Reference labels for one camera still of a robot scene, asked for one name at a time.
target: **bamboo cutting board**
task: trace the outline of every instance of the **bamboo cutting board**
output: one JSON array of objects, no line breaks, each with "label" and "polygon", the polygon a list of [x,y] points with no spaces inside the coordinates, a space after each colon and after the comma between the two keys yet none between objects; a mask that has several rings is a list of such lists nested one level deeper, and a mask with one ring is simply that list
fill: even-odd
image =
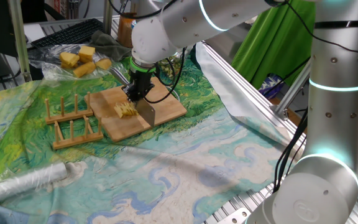
[{"label": "bamboo cutting board", "polygon": [[[157,101],[168,93],[167,88],[157,78],[153,77],[152,83],[155,87],[147,94],[148,100]],[[127,102],[127,95],[121,90],[121,86],[92,93],[90,98],[94,115],[97,118],[102,118],[102,126],[114,142],[151,128],[140,115],[118,117],[114,110],[115,105]],[[187,113],[186,108],[173,95],[160,103],[152,104],[152,106],[155,110],[155,126]]]}]

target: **green cloth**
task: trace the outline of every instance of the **green cloth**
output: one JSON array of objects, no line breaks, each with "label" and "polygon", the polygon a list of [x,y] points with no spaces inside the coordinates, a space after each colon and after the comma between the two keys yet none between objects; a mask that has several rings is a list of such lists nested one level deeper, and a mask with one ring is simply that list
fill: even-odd
[{"label": "green cloth", "polygon": [[[313,30],[314,3],[290,1],[290,4],[309,30]],[[232,66],[259,89],[267,74],[275,73],[284,77],[306,60],[310,56],[311,42],[312,36],[288,6],[272,8],[259,15],[234,57]],[[286,83],[291,85],[302,68]]]}]

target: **cardboard box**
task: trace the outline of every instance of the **cardboard box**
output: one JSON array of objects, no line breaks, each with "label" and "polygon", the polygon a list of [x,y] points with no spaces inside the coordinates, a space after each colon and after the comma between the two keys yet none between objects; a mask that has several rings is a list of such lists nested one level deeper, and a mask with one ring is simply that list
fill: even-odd
[{"label": "cardboard box", "polygon": [[[69,19],[68,16],[68,0],[46,0],[45,3],[54,8],[64,18]],[[46,13],[48,21],[54,20],[48,13]]]}]

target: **cheese slice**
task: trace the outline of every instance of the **cheese slice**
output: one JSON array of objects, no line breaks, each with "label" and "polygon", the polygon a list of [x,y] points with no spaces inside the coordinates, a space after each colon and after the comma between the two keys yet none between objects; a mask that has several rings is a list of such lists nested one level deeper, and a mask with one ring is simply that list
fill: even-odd
[{"label": "cheese slice", "polygon": [[84,58],[92,58],[95,53],[94,47],[82,46],[78,55]]},{"label": "cheese slice", "polygon": [[73,67],[80,59],[80,56],[78,56],[76,54],[68,53],[68,52],[62,52],[59,55],[59,58],[62,61],[62,63],[65,63],[66,65],[68,65],[70,67]]},{"label": "cheese slice", "polygon": [[103,70],[107,70],[111,66],[111,60],[108,58],[104,58],[96,62],[95,65],[99,68],[102,68]]},{"label": "cheese slice", "polygon": [[82,62],[82,63],[93,62],[93,59],[80,56],[80,62]]},{"label": "cheese slice", "polygon": [[92,73],[96,69],[96,65],[93,62],[85,63],[74,70],[74,74],[80,78],[83,75]]},{"label": "cheese slice", "polygon": [[114,110],[117,112],[118,117],[122,118],[124,116],[136,116],[139,115],[135,109],[135,104],[130,102],[125,102],[123,104],[116,104]]},{"label": "cheese slice", "polygon": [[72,69],[72,68],[76,68],[76,67],[78,67],[78,64],[77,64],[77,63],[75,63],[73,66],[69,66],[68,64],[66,64],[66,63],[62,62],[62,64],[61,64],[60,66],[61,66],[61,68]]}]

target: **plastic bag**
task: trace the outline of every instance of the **plastic bag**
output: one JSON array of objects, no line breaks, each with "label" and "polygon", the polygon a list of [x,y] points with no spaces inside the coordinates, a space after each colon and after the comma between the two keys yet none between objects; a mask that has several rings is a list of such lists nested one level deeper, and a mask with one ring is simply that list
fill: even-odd
[{"label": "plastic bag", "polygon": [[[66,45],[56,45],[51,47],[43,47],[40,49],[35,49],[29,51],[29,62],[35,68],[41,68],[42,73],[44,74],[44,78],[46,80],[56,80],[56,81],[64,81],[64,80],[83,80],[83,79],[92,79],[92,78],[100,78],[105,75],[110,75],[110,70],[114,70],[114,72],[118,71],[121,74],[125,74],[128,71],[124,68],[122,63],[114,62],[111,60],[112,65],[109,70],[103,70],[99,67],[96,67],[96,70],[93,73],[82,76],[81,78],[77,78],[73,69],[63,69],[60,67],[61,61],[59,59],[59,55],[62,52],[69,52],[73,54],[78,54],[81,49],[81,46],[84,44],[66,44]],[[108,58],[107,56],[95,53],[93,55],[93,62],[97,62],[102,58]]]}]

